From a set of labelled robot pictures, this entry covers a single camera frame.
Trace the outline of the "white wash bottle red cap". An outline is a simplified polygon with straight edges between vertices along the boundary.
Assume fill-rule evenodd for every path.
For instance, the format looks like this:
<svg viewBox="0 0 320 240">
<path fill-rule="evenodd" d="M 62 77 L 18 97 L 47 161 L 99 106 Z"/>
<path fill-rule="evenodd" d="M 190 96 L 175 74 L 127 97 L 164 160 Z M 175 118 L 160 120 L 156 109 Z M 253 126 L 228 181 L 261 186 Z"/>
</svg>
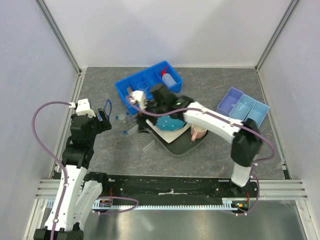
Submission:
<svg viewBox="0 0 320 240">
<path fill-rule="evenodd" d="M 174 78 L 169 74 L 167 73 L 167 68 L 168 66 L 166 66 L 161 72 L 161 79 L 163 81 L 163 83 L 167 86 L 167 87 L 171 87 L 173 85 L 176 84 L 176 81 L 174 80 Z"/>
</svg>

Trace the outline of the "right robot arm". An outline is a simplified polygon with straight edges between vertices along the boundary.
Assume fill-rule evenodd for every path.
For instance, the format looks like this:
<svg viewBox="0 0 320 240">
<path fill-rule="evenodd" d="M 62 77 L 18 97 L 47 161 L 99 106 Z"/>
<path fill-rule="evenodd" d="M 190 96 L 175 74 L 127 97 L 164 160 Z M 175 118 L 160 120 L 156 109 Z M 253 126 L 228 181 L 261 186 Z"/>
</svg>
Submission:
<svg viewBox="0 0 320 240">
<path fill-rule="evenodd" d="M 135 90 L 127 101 L 138 111 L 141 130 L 151 130 L 167 145 L 186 147 L 212 132 L 231 144 L 234 162 L 229 191 L 235 197 L 247 191 L 252 166 L 263 138 L 254 120 L 242 121 L 210 110 L 185 95 L 177 95 L 159 83 L 151 89 L 152 99 L 144 90 Z"/>
</svg>

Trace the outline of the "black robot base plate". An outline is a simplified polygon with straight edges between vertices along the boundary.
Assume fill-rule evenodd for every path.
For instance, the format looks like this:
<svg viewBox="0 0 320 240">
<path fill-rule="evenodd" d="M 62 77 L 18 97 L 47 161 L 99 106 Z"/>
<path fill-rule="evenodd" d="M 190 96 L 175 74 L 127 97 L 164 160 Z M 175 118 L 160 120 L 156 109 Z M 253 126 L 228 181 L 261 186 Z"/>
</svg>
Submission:
<svg viewBox="0 0 320 240">
<path fill-rule="evenodd" d="M 252 200 L 258 195 L 255 181 L 244 187 L 229 178 L 108 175 L 102 181 L 101 197 L 132 198 L 144 205 L 195 205 L 222 203 L 222 199 Z"/>
</svg>

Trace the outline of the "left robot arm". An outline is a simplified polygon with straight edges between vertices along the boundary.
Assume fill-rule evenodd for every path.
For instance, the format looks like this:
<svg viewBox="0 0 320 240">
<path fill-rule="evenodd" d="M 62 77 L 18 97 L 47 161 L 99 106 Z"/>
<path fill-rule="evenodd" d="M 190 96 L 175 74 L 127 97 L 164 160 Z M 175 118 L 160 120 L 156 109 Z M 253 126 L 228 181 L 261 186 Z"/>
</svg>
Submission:
<svg viewBox="0 0 320 240">
<path fill-rule="evenodd" d="M 96 136 L 111 130 L 110 118 L 103 108 L 99 114 L 90 107 L 75 106 L 62 159 L 59 188 L 44 227 L 36 229 L 35 240 L 82 240 L 84 226 L 98 197 L 110 191 L 108 175 L 88 172 Z"/>
</svg>

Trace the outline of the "glass beaker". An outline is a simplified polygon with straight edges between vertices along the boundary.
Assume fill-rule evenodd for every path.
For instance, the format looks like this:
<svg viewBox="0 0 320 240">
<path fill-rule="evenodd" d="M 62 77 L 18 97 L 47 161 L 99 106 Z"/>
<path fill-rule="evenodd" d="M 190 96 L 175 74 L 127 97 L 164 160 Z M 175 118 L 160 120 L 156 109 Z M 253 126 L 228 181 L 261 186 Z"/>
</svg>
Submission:
<svg viewBox="0 0 320 240">
<path fill-rule="evenodd" d="M 149 84 L 147 82 L 141 81 L 137 87 L 140 91 L 143 91 L 145 95 L 148 94 Z"/>
</svg>

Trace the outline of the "glass jar with lid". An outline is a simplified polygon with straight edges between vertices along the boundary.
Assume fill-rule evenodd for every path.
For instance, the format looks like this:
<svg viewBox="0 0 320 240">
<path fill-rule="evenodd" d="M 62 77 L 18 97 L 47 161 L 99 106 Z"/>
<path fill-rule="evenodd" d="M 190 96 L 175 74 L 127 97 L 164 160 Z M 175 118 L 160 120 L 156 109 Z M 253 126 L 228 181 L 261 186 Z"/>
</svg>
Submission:
<svg viewBox="0 0 320 240">
<path fill-rule="evenodd" d="M 117 116 L 117 120 L 122 124 L 126 124 L 128 122 L 127 114 L 126 113 L 119 114 Z"/>
</svg>

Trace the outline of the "wooden brush handle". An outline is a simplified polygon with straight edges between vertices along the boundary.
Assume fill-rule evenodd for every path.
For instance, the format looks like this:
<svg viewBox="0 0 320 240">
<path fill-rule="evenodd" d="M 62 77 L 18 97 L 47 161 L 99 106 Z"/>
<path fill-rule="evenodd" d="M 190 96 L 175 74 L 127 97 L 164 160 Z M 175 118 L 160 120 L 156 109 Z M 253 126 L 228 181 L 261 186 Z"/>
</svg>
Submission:
<svg viewBox="0 0 320 240">
<path fill-rule="evenodd" d="M 130 86 L 128 86 L 126 90 L 127 90 L 128 95 L 132 96 L 132 93 L 133 93 L 132 88 Z"/>
</svg>

